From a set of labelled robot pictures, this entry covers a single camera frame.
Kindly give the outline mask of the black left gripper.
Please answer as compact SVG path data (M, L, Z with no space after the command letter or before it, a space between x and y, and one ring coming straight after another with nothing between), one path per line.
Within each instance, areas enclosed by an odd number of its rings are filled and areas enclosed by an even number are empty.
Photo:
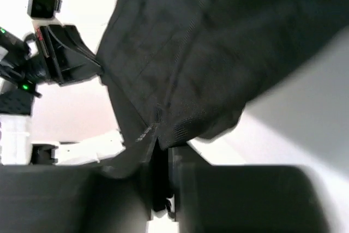
M74 25L36 26L34 39L38 52L23 65L24 77L31 83L64 86L103 72Z

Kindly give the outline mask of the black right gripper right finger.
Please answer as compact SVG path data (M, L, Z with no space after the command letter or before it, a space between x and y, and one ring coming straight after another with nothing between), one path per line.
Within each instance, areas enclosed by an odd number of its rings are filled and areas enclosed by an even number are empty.
M289 165L211 165L173 148L171 182L180 232L329 232L309 177Z

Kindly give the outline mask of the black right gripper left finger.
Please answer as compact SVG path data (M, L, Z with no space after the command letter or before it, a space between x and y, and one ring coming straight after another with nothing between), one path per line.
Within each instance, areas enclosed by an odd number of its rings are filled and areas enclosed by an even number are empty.
M154 142L86 165L1 167L1 232L145 232Z

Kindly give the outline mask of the black pleated skirt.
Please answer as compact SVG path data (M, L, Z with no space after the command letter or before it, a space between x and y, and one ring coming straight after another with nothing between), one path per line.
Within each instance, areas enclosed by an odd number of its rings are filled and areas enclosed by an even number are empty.
M212 139L348 25L348 0L117 0L97 52L127 148Z

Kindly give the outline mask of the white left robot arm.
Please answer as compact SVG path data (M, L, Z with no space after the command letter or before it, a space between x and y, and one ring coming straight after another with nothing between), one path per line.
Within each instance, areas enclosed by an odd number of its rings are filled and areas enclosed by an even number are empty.
M74 25L1 30L1 164L79 165L123 149L101 65Z

